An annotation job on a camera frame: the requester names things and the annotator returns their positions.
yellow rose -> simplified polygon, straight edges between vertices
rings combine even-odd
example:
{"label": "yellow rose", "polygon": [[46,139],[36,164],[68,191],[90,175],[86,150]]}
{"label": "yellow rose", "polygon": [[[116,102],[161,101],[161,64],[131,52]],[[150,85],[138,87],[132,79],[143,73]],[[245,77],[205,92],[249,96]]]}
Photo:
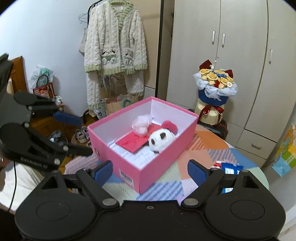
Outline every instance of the yellow rose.
{"label": "yellow rose", "polygon": [[207,79],[208,81],[211,81],[211,80],[215,81],[215,80],[218,80],[218,76],[214,73],[209,73],[207,74]]}
{"label": "yellow rose", "polygon": [[202,76],[206,76],[208,73],[209,73],[209,70],[208,70],[208,69],[201,69],[201,70],[200,70],[200,74],[201,74]]}
{"label": "yellow rose", "polygon": [[233,78],[228,76],[227,79],[228,79],[229,82],[233,82]]}
{"label": "yellow rose", "polygon": [[228,79],[221,77],[220,78],[220,83],[227,85]]}

white cardigan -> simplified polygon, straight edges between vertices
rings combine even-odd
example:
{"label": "white cardigan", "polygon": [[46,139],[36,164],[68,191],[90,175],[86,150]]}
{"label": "white cardigan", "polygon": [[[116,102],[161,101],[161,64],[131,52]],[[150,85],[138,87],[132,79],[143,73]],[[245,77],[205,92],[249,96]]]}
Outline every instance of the white cardigan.
{"label": "white cardigan", "polygon": [[86,72],[99,75],[147,69],[142,21],[133,4],[106,1],[91,10],[84,66]]}

sweater pocket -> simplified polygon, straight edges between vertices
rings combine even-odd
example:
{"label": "sweater pocket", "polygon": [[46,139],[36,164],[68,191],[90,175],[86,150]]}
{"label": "sweater pocket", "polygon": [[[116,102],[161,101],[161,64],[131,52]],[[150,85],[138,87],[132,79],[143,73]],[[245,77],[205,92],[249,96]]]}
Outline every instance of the sweater pocket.
{"label": "sweater pocket", "polygon": [[101,54],[102,64],[116,63],[118,54],[115,45],[105,45]]}
{"label": "sweater pocket", "polygon": [[123,63],[126,66],[133,65],[133,50],[131,48],[123,48]]}

panda head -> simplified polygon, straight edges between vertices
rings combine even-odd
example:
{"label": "panda head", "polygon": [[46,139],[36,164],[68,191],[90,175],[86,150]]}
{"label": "panda head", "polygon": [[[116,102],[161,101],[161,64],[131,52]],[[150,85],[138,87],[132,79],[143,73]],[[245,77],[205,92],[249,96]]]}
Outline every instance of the panda head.
{"label": "panda head", "polygon": [[153,132],[148,139],[150,150],[153,152],[162,152],[175,139],[175,135],[168,129],[159,129]]}

red plush ear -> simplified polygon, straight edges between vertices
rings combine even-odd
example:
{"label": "red plush ear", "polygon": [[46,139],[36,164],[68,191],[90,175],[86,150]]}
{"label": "red plush ear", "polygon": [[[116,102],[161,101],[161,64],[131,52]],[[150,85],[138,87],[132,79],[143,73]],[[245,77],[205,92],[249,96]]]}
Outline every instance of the red plush ear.
{"label": "red plush ear", "polygon": [[163,124],[161,125],[162,128],[164,129],[168,129],[170,132],[172,132],[173,134],[177,134],[178,133],[178,128],[175,124],[173,124],[171,121],[169,120],[165,120],[163,122]]}
{"label": "red plush ear", "polygon": [[209,60],[206,60],[205,62],[203,62],[201,65],[200,65],[200,69],[210,69],[210,65],[211,65],[211,61]]}
{"label": "red plush ear", "polygon": [[233,78],[233,72],[232,72],[231,69],[226,70],[225,73],[229,74],[229,77],[230,77],[230,78]]}

